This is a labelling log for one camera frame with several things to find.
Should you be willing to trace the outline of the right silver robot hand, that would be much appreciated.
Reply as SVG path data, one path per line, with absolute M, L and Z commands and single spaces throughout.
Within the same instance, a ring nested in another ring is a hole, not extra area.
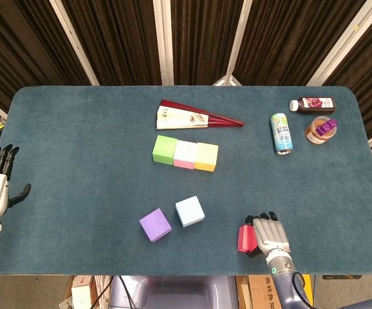
M 262 212 L 258 216 L 248 215 L 245 223 L 254 228 L 257 245 L 254 250 L 246 253 L 248 257 L 263 254 L 265 257 L 273 250 L 279 249 L 290 253 L 290 245 L 283 224 L 273 211 Z

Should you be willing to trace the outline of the light blue drink can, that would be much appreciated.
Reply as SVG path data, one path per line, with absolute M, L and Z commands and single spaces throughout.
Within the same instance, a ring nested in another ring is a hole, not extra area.
M 292 138 L 288 120 L 284 113 L 276 113 L 270 117 L 276 153 L 287 155 L 293 151 Z

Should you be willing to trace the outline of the white cardboard box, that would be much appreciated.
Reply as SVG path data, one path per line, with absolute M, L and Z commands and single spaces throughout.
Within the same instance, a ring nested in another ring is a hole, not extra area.
M 113 276 L 71 277 L 59 309 L 108 309 Z

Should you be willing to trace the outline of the brown cardboard box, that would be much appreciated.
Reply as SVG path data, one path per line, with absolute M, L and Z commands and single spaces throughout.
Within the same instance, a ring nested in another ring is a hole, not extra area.
M 271 275 L 248 277 L 253 309 L 282 309 Z

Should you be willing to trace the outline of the light wooden board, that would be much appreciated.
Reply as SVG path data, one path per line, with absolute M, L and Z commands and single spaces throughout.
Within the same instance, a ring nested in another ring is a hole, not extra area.
M 253 309 L 248 276 L 236 276 L 239 309 Z

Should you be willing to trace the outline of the orange labelled jar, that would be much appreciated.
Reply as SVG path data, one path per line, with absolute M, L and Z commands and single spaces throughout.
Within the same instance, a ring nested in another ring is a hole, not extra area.
M 321 145 L 327 142 L 332 137 L 334 137 L 337 132 L 337 128 L 336 128 L 334 135 L 326 135 L 326 136 L 319 136 L 315 130 L 317 126 L 325 123 L 329 119 L 331 118 L 325 117 L 325 116 L 319 116 L 315 118 L 311 122 L 311 124 L 305 129 L 305 132 L 304 132 L 305 138 L 312 144 Z

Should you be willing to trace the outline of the red paper folding fan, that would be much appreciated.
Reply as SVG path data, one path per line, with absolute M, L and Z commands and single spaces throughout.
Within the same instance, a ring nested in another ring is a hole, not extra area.
M 242 120 L 169 100 L 162 100 L 156 111 L 157 130 L 243 127 L 244 125 Z

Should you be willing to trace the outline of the green foam cube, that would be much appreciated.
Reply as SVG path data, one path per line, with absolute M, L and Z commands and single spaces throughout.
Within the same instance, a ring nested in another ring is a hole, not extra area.
M 161 164 L 173 165 L 177 141 L 176 138 L 158 135 L 152 152 L 153 160 Z

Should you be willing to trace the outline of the pink foam cube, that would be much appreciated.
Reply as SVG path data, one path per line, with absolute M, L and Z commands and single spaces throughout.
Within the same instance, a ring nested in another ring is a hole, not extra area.
M 177 140 L 173 156 L 173 165 L 185 169 L 194 169 L 197 143 Z

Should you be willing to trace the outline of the teal felt table cover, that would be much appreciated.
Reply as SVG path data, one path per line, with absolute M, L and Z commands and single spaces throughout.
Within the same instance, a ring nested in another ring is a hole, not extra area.
M 331 97 L 329 115 L 291 112 Z M 166 135 L 219 146 L 214 172 L 153 161 L 155 116 L 171 100 L 243 127 Z M 284 113 L 290 154 L 276 153 L 270 117 Z M 321 145 L 305 129 L 334 118 Z M 0 275 L 264 274 L 237 251 L 248 215 L 273 211 L 307 274 L 372 274 L 372 156 L 354 94 L 342 86 L 36 86 L 13 97 L 1 145 L 19 148 L 9 188 L 25 201 L 2 217 Z M 205 219 L 183 227 L 175 204 L 197 196 Z M 151 242 L 139 220 L 160 208 L 172 231 Z

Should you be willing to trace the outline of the red foam cube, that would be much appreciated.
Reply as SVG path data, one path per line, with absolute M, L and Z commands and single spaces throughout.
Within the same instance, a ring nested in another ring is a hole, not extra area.
M 257 248 L 256 234 L 253 226 L 242 225 L 239 228 L 237 250 L 240 252 L 253 252 Z

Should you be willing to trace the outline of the purple foam cube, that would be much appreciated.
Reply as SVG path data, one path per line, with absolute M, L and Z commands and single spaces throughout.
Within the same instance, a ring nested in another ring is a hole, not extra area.
M 172 231 L 172 227 L 160 208 L 139 220 L 151 242 L 155 242 Z

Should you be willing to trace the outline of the light blue foam cube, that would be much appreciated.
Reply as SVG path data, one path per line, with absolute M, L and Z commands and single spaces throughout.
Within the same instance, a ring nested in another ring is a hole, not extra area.
M 177 202 L 175 208 L 183 227 L 188 227 L 205 219 L 205 214 L 197 196 Z

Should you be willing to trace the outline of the dark grape juice bottle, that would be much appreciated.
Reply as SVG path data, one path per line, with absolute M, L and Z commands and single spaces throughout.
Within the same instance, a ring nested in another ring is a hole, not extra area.
M 301 97 L 291 100 L 289 103 L 291 112 L 301 114 L 324 114 L 329 115 L 335 112 L 336 104 L 331 97 Z

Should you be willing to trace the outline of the yellow foam cube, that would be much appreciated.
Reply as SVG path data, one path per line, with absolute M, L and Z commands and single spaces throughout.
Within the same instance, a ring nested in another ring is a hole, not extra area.
M 214 172 L 218 158 L 219 146 L 214 144 L 197 143 L 194 168 Z

